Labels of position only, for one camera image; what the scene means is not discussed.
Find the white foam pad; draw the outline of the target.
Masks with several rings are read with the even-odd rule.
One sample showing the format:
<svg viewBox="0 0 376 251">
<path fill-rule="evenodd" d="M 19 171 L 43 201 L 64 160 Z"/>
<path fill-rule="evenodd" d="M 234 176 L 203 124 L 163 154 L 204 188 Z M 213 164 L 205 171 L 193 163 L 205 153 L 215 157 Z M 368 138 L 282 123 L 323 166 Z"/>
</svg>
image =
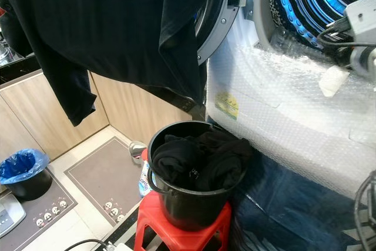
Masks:
<svg viewBox="0 0 376 251">
<path fill-rule="evenodd" d="M 319 88 L 327 98 L 333 97 L 346 83 L 350 72 L 341 66 L 331 66 L 322 73 L 318 82 Z"/>
</svg>

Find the yellow energy label sticker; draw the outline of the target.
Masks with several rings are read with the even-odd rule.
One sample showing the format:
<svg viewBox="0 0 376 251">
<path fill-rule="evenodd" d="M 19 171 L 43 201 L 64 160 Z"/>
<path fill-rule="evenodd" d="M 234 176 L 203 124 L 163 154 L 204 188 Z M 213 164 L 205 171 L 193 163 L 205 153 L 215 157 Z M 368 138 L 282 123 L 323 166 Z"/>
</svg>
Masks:
<svg viewBox="0 0 376 251">
<path fill-rule="evenodd" d="M 230 92 L 219 92 L 214 96 L 214 105 L 219 111 L 231 117 L 233 120 L 237 120 L 239 114 L 239 104 L 237 99 Z"/>
</svg>

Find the clear glass jar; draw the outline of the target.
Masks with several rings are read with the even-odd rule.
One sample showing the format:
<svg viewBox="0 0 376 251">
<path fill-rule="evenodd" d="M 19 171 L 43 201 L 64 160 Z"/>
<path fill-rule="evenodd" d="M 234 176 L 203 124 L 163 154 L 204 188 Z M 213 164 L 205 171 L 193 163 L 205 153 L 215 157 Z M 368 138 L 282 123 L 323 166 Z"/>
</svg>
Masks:
<svg viewBox="0 0 376 251">
<path fill-rule="evenodd" d="M 1 40 L 0 47 L 0 66 L 10 65 L 17 60 L 17 55 L 14 50 L 11 49 L 8 42 L 5 39 Z"/>
</svg>

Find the white bathroom scale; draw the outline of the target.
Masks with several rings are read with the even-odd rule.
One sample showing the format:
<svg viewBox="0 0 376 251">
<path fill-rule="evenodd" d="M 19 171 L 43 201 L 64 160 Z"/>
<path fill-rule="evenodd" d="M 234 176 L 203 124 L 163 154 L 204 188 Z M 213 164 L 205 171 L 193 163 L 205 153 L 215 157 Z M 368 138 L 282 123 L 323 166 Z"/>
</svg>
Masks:
<svg viewBox="0 0 376 251">
<path fill-rule="evenodd" d="M 0 237 L 11 232 L 26 218 L 26 211 L 15 195 L 5 191 L 0 197 Z"/>
</svg>

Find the detergent bottle with red cap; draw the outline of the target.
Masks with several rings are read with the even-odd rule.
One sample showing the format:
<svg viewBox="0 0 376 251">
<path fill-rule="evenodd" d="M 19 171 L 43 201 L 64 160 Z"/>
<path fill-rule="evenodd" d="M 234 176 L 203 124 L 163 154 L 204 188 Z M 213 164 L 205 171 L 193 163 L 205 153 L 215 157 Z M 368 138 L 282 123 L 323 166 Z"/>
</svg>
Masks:
<svg viewBox="0 0 376 251">
<path fill-rule="evenodd" d="M 145 197 L 149 192 L 152 191 L 150 185 L 148 184 L 148 170 L 149 164 L 147 161 L 147 149 L 142 151 L 140 154 L 140 160 L 142 160 L 142 171 L 140 171 L 140 178 L 139 178 L 139 195 L 141 198 Z"/>
</svg>

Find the small silver metal object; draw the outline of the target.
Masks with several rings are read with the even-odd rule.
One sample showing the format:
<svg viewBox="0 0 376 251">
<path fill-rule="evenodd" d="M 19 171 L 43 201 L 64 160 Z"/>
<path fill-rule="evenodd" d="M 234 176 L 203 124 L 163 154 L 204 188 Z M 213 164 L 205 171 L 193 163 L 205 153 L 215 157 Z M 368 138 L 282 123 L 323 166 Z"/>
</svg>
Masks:
<svg viewBox="0 0 376 251">
<path fill-rule="evenodd" d="M 142 162 L 142 152 L 147 149 L 147 145 L 139 141 L 131 141 L 129 144 L 129 154 L 136 163 Z"/>
</svg>

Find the grey round washer door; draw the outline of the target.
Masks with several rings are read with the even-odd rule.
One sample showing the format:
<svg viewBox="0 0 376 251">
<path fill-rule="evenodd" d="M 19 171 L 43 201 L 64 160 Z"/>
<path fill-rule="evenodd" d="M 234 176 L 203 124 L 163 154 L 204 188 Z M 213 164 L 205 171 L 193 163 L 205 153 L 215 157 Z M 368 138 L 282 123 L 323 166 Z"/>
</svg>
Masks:
<svg viewBox="0 0 376 251">
<path fill-rule="evenodd" d="M 207 0 L 195 17 L 199 65 L 214 54 L 226 38 L 236 19 L 237 12 L 246 6 L 247 0 Z"/>
</svg>

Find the black bin with blue bag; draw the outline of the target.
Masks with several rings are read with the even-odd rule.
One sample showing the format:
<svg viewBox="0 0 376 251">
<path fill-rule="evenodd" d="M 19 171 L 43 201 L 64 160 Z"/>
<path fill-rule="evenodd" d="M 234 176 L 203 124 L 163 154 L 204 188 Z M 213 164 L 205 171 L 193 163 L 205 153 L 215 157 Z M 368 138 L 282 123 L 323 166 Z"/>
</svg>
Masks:
<svg viewBox="0 0 376 251">
<path fill-rule="evenodd" d="M 22 149 L 0 164 L 0 184 L 21 202 L 44 195 L 53 183 L 49 156 L 38 149 Z"/>
</svg>

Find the black long-sleeve garment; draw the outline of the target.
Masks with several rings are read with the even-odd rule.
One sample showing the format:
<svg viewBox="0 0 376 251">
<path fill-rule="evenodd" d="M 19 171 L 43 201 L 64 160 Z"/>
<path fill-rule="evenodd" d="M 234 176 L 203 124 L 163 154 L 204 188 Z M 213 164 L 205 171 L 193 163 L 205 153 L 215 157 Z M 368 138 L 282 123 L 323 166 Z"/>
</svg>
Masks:
<svg viewBox="0 0 376 251">
<path fill-rule="evenodd" d="M 1 0 L 3 36 L 35 55 L 73 126 L 95 111 L 89 74 L 205 99 L 195 14 L 207 0 Z"/>
</svg>

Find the wooden kitchen cabinet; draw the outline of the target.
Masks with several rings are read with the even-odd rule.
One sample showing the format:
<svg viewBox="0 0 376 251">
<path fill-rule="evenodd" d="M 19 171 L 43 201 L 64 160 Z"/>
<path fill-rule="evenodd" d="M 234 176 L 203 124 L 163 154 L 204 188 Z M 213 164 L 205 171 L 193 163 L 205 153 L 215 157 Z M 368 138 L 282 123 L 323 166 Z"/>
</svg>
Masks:
<svg viewBox="0 0 376 251">
<path fill-rule="evenodd" d="M 89 75 L 96 111 L 72 126 L 48 80 L 37 71 L 0 88 L 0 151 L 4 159 L 21 149 L 40 149 L 55 160 L 96 135 L 117 130 L 120 140 L 147 143 L 156 131 L 190 120 L 188 112 L 129 83 Z"/>
</svg>

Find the black plastic bucket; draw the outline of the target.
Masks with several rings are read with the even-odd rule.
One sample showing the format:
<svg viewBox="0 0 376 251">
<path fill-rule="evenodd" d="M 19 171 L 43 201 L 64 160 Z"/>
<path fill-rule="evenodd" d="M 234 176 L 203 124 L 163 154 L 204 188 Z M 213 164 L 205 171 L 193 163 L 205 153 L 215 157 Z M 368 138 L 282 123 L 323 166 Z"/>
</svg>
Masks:
<svg viewBox="0 0 376 251">
<path fill-rule="evenodd" d="M 199 136 L 207 131 L 229 132 L 218 125 L 205 121 L 180 121 L 167 125 L 156 133 L 147 147 L 148 157 L 166 143 L 166 135 Z M 158 207 L 172 225 L 183 230 L 202 230 L 214 223 L 223 206 L 233 194 L 235 186 L 210 192 L 192 191 L 169 184 L 153 173 L 155 166 L 148 161 L 147 182 L 159 198 Z"/>
</svg>

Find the white bubble-wrapped washing machine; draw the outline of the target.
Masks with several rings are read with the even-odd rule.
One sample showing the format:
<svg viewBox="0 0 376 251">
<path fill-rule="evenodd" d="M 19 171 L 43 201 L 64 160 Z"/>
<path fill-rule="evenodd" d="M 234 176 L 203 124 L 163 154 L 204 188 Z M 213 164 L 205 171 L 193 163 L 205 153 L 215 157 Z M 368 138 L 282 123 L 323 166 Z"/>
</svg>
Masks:
<svg viewBox="0 0 376 251">
<path fill-rule="evenodd" d="M 376 85 L 350 73 L 330 98 L 318 82 L 331 65 L 261 44 L 255 18 L 237 15 L 207 61 L 207 114 L 265 155 L 346 197 L 376 169 Z M 237 120 L 215 108 L 230 92 Z"/>
</svg>

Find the red plastic stool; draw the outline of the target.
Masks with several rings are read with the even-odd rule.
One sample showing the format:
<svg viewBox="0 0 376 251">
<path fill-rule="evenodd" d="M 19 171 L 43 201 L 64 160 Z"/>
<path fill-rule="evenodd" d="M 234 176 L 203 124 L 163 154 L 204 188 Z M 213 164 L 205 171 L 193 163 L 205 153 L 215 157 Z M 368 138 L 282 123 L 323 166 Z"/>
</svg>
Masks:
<svg viewBox="0 0 376 251">
<path fill-rule="evenodd" d="M 143 235 L 149 227 L 166 244 L 170 251 L 228 251 L 231 226 L 231 206 L 227 202 L 218 219 L 207 229 L 188 232 L 167 221 L 161 211 L 157 193 L 146 195 L 139 205 L 134 251 L 146 251 L 143 248 Z"/>
</svg>

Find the black clothes pile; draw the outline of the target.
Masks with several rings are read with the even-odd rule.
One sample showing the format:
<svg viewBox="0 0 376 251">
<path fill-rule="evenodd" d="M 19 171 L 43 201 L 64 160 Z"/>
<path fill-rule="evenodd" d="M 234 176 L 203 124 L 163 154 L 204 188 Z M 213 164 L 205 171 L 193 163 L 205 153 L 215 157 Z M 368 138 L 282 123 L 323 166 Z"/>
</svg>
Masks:
<svg viewBox="0 0 376 251">
<path fill-rule="evenodd" d="M 199 136 L 164 136 L 150 168 L 166 183 L 192 191 L 231 189 L 241 181 L 253 147 L 245 139 L 211 130 Z"/>
</svg>

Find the grey floor mat with pandas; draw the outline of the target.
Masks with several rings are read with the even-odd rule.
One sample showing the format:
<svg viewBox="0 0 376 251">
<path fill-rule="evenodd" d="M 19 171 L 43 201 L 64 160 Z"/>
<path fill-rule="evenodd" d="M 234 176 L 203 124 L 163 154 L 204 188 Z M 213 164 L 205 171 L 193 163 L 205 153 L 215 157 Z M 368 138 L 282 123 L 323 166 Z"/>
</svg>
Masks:
<svg viewBox="0 0 376 251">
<path fill-rule="evenodd" d="M 21 251 L 77 205 L 77 200 L 54 180 L 44 195 L 21 203 L 26 216 L 14 220 L 13 229 L 0 238 L 0 251 Z"/>
</svg>

